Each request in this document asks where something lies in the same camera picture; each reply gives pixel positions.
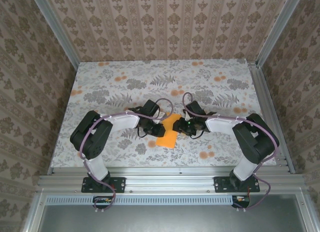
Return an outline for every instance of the black mounting bracket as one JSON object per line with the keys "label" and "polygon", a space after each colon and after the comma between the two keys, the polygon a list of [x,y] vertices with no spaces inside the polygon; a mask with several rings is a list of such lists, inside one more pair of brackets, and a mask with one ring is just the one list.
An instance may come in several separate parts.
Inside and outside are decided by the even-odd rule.
{"label": "black mounting bracket", "polygon": [[[125,177],[110,177],[108,185],[114,188],[116,193],[124,193],[126,188],[126,178]],[[82,193],[112,193],[111,189],[105,185],[96,182],[91,177],[85,177],[82,181],[81,187]]]}
{"label": "black mounting bracket", "polygon": [[260,192],[259,181],[253,176],[249,177],[238,189],[231,184],[229,176],[214,177],[213,182],[216,193]]}

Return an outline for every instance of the patterned table surface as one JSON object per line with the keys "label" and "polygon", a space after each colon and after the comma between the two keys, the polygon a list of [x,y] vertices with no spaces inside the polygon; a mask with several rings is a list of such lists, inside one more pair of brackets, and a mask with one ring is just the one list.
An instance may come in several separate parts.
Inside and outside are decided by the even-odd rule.
{"label": "patterned table surface", "polygon": [[[82,62],[51,166],[83,166],[69,138],[88,111],[113,114],[164,97],[173,102],[174,113],[182,114],[184,92],[191,92],[207,113],[261,113],[244,59]],[[160,107],[170,111],[166,101]],[[236,138],[222,133],[205,132],[195,140],[179,134],[171,149],[156,146],[155,137],[139,138],[136,129],[125,129],[112,133],[107,143],[112,148],[102,152],[107,167],[235,166],[243,156]]]}

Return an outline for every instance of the robotic arm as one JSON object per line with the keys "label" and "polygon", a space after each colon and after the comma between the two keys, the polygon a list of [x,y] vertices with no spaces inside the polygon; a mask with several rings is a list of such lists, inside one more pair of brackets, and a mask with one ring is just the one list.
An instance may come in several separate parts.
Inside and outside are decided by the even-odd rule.
{"label": "robotic arm", "polygon": [[[214,115],[215,112],[206,114],[195,100],[185,107],[193,114],[199,116],[183,110],[185,118],[177,120],[173,124],[173,130],[188,136],[195,136],[197,131],[202,131],[202,133],[219,132],[230,136],[235,135],[243,152],[244,157],[230,172],[229,178],[214,178],[215,184],[218,184],[216,191],[219,189],[222,189],[221,192],[230,192],[229,190],[235,192],[248,191],[248,183],[253,182],[253,184],[255,184],[255,179],[252,176],[253,173],[259,164],[275,150],[275,146],[270,137],[261,129],[245,121],[229,120],[223,118],[223,116],[214,118],[201,117]],[[253,113],[245,119],[265,129],[269,135],[273,137],[277,146],[279,146],[279,140],[258,114]]]}
{"label": "robotic arm", "polygon": [[[82,153],[87,159],[85,165],[90,171],[86,183],[90,184],[89,186],[95,191],[104,192],[107,187],[96,182],[93,177],[106,184],[110,183],[111,176],[101,155],[110,133],[123,129],[137,128],[139,130],[142,128],[146,135],[163,137],[165,134],[165,128],[163,124],[159,123],[160,120],[139,116],[154,117],[154,115],[157,115],[157,118],[161,118],[165,113],[160,112],[160,108],[155,102],[148,100],[144,106],[129,108],[129,110],[135,114],[120,113],[100,121],[84,143]],[[81,144],[90,127],[101,117],[100,114],[91,110],[74,130],[70,137],[70,142],[77,151],[80,151]]]}

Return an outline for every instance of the wallpaper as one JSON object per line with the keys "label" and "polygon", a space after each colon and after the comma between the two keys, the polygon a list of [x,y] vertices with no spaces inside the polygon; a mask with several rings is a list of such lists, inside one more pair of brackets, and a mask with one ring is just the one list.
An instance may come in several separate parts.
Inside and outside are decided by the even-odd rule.
{"label": "wallpaper", "polygon": [[286,0],[48,0],[81,62],[255,60]]}
{"label": "wallpaper", "polygon": [[320,209],[320,0],[300,0],[263,66],[297,173]]}
{"label": "wallpaper", "polygon": [[[181,59],[153,61],[81,62],[51,167],[83,167],[70,135],[88,111],[102,115],[143,106],[147,100],[167,98],[173,113],[183,115],[182,97],[193,94],[206,113],[232,117],[261,114],[251,74],[245,59]],[[170,112],[167,101],[159,101],[161,111]],[[191,139],[179,134],[174,148],[156,146],[157,138],[146,137],[140,129],[126,128],[108,136],[101,154],[110,167],[210,167],[236,166],[243,153],[231,135],[198,132]]]}
{"label": "wallpaper", "polygon": [[74,77],[34,0],[0,0],[0,231],[19,231],[28,215]]}

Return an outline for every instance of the orange block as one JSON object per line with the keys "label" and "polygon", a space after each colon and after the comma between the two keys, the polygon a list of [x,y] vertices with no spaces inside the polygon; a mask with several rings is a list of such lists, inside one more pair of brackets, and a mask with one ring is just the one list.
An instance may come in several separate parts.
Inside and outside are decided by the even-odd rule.
{"label": "orange block", "polygon": [[179,120],[180,117],[181,117],[180,114],[173,113],[169,118],[166,118],[165,120],[162,121],[162,124],[165,128],[165,133],[163,137],[159,137],[156,139],[155,144],[157,146],[163,146],[171,149],[175,147],[178,132],[173,131],[172,128],[173,128],[174,122]]}

